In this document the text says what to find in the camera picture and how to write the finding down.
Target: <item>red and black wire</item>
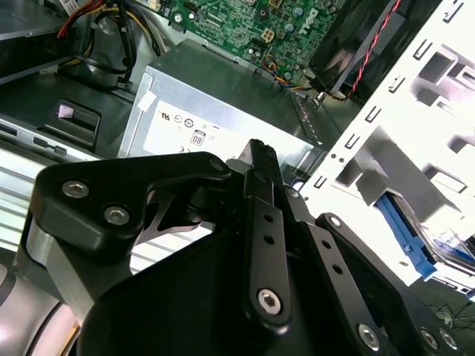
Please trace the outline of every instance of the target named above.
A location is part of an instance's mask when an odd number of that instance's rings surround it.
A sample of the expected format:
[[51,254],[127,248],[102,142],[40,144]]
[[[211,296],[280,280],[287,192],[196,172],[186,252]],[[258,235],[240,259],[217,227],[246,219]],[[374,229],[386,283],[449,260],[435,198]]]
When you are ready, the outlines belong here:
[[361,81],[361,79],[363,78],[364,69],[366,68],[368,62],[370,61],[371,53],[373,53],[374,47],[378,43],[379,37],[381,36],[382,31],[386,28],[387,23],[389,22],[391,16],[393,15],[393,13],[395,13],[398,10],[399,5],[401,4],[401,1],[402,0],[397,0],[396,1],[396,3],[391,7],[391,10],[386,14],[386,17],[384,18],[384,21],[379,26],[379,29],[376,31],[376,34],[374,35],[373,40],[371,41],[370,48],[368,48],[368,50],[366,51],[366,53],[364,55],[363,63],[361,63],[361,66],[358,70],[358,75],[357,75],[355,81],[353,82],[353,86],[351,88],[351,91],[348,93],[348,95],[344,98],[340,98],[340,97],[338,97],[338,96],[336,96],[336,95],[334,95],[334,94],[327,91],[328,96],[331,96],[333,99],[338,100],[340,102],[344,102],[344,101],[348,100],[352,96],[352,94],[354,94],[356,92],[358,84]]
[[69,30],[69,27],[81,16],[85,15],[86,13],[90,13],[91,11],[96,10],[99,8],[103,0],[89,0],[84,5],[82,5],[75,13],[73,13],[66,22],[61,26],[61,29],[58,32],[57,38],[60,39],[66,36],[66,33]]

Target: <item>silver screw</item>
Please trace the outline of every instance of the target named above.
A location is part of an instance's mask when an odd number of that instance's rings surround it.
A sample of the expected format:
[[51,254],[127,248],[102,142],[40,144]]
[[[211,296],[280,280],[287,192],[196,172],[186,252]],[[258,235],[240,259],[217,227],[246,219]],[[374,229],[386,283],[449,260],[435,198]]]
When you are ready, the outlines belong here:
[[258,300],[267,314],[277,315],[281,312],[281,300],[270,289],[261,289],[258,293]]
[[330,221],[332,222],[332,224],[334,226],[336,226],[337,228],[340,228],[341,227],[341,222],[340,220],[338,220],[336,217],[330,217]]
[[325,92],[321,91],[320,93],[318,93],[317,95],[317,100],[319,102],[321,102],[323,99],[325,99]]
[[358,334],[366,346],[368,346],[374,352],[379,351],[378,337],[368,325],[359,324]]
[[426,329],[421,329],[421,334],[424,340],[430,345],[430,347],[432,347],[434,350],[437,350],[439,348],[439,344],[430,332],[428,332]]
[[440,336],[442,336],[442,339],[445,341],[445,343],[448,344],[452,349],[457,350],[457,343],[448,332],[446,332],[444,329],[440,329]]
[[124,225],[130,220],[128,212],[119,206],[110,206],[105,209],[104,216],[113,225]]
[[300,198],[300,194],[294,188],[288,188],[289,194],[292,198]]
[[84,198],[89,194],[89,188],[83,182],[70,180],[62,185],[62,192],[71,198]]
[[210,163],[211,163],[211,166],[219,172],[222,172],[225,169],[223,165],[215,159],[212,159]]
[[181,21],[183,21],[183,16],[181,16],[181,13],[175,13],[175,16],[173,18],[175,20],[176,23],[181,23]]

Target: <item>sticker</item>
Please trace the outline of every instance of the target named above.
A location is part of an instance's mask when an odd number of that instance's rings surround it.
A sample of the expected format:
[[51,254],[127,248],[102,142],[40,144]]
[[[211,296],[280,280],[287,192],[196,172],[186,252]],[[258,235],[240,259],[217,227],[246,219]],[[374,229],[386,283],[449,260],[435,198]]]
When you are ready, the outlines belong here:
[[238,158],[248,141],[246,137],[160,100],[143,148],[152,154],[205,151],[226,161]]
[[453,231],[444,231],[437,235],[431,235],[439,250],[455,254],[469,262],[475,262],[472,253],[470,253],[463,241],[461,241]]
[[153,104],[157,96],[153,94],[151,91],[147,91],[141,98],[137,107],[141,111],[147,111],[150,108],[150,105]]
[[448,245],[447,243],[443,243],[439,240],[434,240],[437,247],[443,251],[449,252],[451,254],[455,254],[458,257],[463,258],[469,262],[475,262],[475,259],[470,255],[470,252],[464,247],[462,244],[459,244],[455,247]]
[[59,2],[69,16],[79,9],[79,5],[77,4],[76,0],[59,0]]

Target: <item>cable bundle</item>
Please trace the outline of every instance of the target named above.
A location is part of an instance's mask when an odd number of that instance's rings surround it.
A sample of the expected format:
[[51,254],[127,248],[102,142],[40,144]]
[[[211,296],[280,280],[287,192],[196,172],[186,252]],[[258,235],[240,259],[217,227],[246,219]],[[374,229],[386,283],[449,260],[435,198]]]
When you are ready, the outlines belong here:
[[[127,83],[131,77],[131,72],[137,62],[137,46],[134,40],[134,33],[129,19],[137,23],[140,29],[146,35],[148,41],[151,43],[152,50],[160,56],[165,52],[165,44],[163,40],[157,39],[158,31],[153,31],[151,29],[150,22],[148,22],[143,13],[138,7],[135,7],[132,4],[125,3],[124,0],[117,0],[117,6],[108,6],[104,4],[103,0],[90,0],[83,6],[81,6],[75,13],[73,13],[68,20],[62,25],[61,29],[58,32],[57,38],[63,38],[68,34],[68,31],[71,25],[77,21],[83,15],[92,15],[99,13],[94,19],[95,26],[92,27],[90,39],[88,46],[84,53],[72,53],[71,55],[75,58],[72,61],[64,63],[65,66],[78,65],[85,63],[94,67],[99,68],[110,74],[124,75],[123,78],[119,78],[119,82]],[[125,66],[126,69],[116,69],[104,63],[98,62],[95,59],[91,58],[91,54],[94,51],[94,37],[97,25],[103,18],[109,18],[114,21],[119,28],[119,35],[122,40],[125,51]],[[109,90],[115,90],[117,87],[108,88]]]
[[298,90],[298,91],[308,91],[312,90],[312,88],[304,88],[301,86],[294,86],[290,84],[288,80],[282,78],[282,76],[278,72],[278,66],[275,64],[274,60],[272,59],[273,55],[268,54],[264,60],[262,61],[262,65],[266,70],[274,76],[274,79],[279,83],[280,86],[284,88],[288,88],[290,90]]

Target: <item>power supply label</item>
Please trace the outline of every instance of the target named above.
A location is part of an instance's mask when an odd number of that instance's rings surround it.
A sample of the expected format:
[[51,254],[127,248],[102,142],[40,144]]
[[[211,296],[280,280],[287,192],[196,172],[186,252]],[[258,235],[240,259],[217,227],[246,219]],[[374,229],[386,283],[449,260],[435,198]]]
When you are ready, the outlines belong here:
[[143,148],[153,154],[205,151],[226,161],[238,158],[248,141],[246,137],[160,100]]

